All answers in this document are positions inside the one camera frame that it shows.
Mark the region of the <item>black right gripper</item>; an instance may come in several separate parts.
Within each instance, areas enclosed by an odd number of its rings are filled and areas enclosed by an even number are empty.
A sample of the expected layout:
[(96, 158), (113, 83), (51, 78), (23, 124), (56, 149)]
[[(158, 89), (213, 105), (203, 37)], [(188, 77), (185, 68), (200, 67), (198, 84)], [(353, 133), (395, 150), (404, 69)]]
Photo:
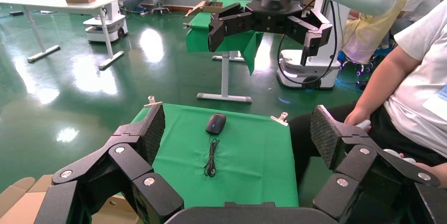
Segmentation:
[[(321, 46), (328, 43), (333, 25), (319, 11), (312, 8), (305, 16), (304, 0), (252, 0), (246, 4), (251, 12), (252, 30), (284, 34), (303, 46), (300, 65), (316, 56)], [(233, 3), (211, 14), (208, 25), (208, 49), (215, 52), (226, 36), (245, 31), (245, 11), (240, 3)]]

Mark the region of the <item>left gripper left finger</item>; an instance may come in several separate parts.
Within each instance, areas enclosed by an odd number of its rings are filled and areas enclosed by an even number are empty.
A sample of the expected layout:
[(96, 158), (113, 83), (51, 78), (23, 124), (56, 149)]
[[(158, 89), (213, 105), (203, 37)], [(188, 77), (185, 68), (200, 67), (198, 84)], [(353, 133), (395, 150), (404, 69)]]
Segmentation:
[(91, 223), (120, 193), (144, 223), (165, 223), (184, 208), (153, 167), (165, 127), (163, 105), (151, 105), (143, 120), (119, 126), (103, 147), (55, 172), (35, 222)]

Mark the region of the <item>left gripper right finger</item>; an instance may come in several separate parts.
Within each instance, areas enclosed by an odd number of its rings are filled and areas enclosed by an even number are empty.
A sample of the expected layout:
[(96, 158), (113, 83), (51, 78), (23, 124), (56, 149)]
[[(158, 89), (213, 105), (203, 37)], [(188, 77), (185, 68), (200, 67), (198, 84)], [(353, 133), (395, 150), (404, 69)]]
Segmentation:
[(333, 172), (314, 207), (338, 223), (439, 223), (439, 179), (381, 149), (365, 126), (338, 122), (322, 105), (313, 110), (311, 139)]

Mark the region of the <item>operator hand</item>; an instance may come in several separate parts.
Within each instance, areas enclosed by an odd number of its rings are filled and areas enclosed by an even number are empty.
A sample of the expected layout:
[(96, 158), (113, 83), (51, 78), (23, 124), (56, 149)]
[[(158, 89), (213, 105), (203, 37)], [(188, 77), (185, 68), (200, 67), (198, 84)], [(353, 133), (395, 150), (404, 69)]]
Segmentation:
[(414, 165), (435, 175), (440, 181), (440, 187), (446, 189), (446, 163), (439, 164), (433, 167), (419, 162), (414, 163)]
[(370, 120), (371, 111), (362, 107), (355, 107), (354, 110), (346, 117), (344, 123), (357, 126), (366, 120)]

